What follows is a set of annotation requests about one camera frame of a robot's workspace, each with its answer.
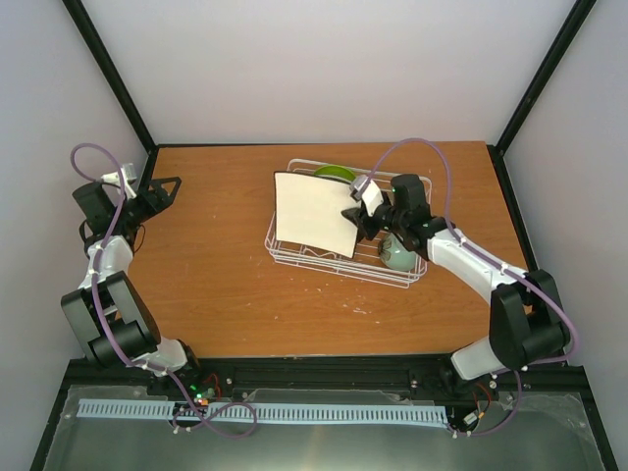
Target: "white wire rack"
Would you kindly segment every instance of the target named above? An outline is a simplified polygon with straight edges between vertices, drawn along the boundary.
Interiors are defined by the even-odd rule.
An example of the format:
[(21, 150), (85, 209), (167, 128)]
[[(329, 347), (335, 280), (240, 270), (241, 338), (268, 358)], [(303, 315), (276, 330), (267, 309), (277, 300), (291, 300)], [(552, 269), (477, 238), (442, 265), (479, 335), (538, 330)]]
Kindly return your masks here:
[[(316, 169), (324, 165), (329, 164), (313, 160), (293, 159), (288, 163), (288, 171), (300, 174), (313, 174)], [(368, 170), (364, 169), (347, 168), (358, 176), (369, 173)], [(373, 180), (377, 182), (382, 190), (391, 192), (391, 178), (396, 175), (398, 174), (377, 172)], [(425, 177), (421, 177), (421, 181), (425, 186), (425, 193), (429, 203), (432, 197), (432, 181)], [(409, 272), (399, 272), (384, 265), (378, 254), (380, 240), (379, 236), (373, 240), (362, 240), (356, 245), (353, 258), (346, 258), (337, 253), (308, 247), (307, 245), (278, 241), (275, 237), (275, 214), (273, 214), (264, 245), (277, 263), (333, 273), (381, 285), (408, 288), (411, 283), (418, 281), (425, 275), (428, 266), (421, 257), (417, 257), (414, 268)]]

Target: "white perforated rail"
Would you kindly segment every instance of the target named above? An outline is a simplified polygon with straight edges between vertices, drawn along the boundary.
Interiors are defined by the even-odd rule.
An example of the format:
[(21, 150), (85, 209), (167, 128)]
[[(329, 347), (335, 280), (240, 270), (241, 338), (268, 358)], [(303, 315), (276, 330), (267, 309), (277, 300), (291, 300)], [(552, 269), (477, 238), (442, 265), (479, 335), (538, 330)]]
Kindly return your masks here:
[[(212, 403), (207, 414), (224, 405)], [(444, 428), (445, 408), (428, 405), (327, 405), (327, 404), (260, 404), (251, 403), (261, 424), (380, 424), (414, 425)], [(109, 419), (173, 418), (178, 403), (154, 400), (81, 399), (77, 417)], [(198, 420), (193, 413), (182, 417)], [(250, 412), (243, 407), (231, 407), (213, 419), (217, 422), (250, 423)]]

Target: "white wall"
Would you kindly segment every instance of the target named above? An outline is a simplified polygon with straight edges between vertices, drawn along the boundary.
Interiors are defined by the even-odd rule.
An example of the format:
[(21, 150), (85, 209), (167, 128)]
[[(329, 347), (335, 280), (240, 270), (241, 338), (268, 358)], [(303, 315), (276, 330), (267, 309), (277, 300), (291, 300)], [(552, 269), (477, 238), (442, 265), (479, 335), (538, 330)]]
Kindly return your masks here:
[(580, 329), (620, 469), (628, 469), (628, 2), (598, 2), (506, 163), (541, 265)]
[(59, 306), (86, 268), (69, 152), (95, 141), (139, 170), (145, 156), (61, 1), (2, 2), (0, 57), (0, 469), (21, 470), (81, 356)]
[(573, 0), (85, 0), (157, 142), (495, 142)]

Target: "green plate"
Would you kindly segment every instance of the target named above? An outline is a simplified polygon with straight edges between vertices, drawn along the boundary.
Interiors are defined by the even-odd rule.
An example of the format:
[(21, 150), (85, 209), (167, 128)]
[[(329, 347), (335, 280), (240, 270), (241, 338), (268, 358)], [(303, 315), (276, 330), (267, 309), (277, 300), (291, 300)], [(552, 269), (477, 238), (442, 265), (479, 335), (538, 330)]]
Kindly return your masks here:
[(345, 183), (351, 183), (355, 180), (355, 174), (347, 167), (341, 167), (340, 165), (324, 165), (323, 167), (316, 169), (314, 175)]

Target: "table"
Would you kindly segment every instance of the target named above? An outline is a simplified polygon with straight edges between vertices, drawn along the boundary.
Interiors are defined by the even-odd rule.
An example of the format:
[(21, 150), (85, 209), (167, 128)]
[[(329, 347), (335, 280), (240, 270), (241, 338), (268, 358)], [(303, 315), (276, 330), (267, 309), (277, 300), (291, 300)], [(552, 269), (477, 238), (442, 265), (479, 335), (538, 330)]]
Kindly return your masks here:
[[(486, 144), (439, 145), (452, 171), (453, 222), (524, 267)], [(487, 304), (435, 265), (403, 289), (276, 264), (265, 249), (275, 171), (293, 158), (370, 168), (389, 146), (160, 149), (153, 178), (183, 184), (173, 206), (146, 223), (130, 275), (162, 335), (203, 357), (445, 352), (485, 336)], [(381, 170), (429, 177), (432, 212), (442, 215), (445, 171), (432, 149), (408, 144)]]

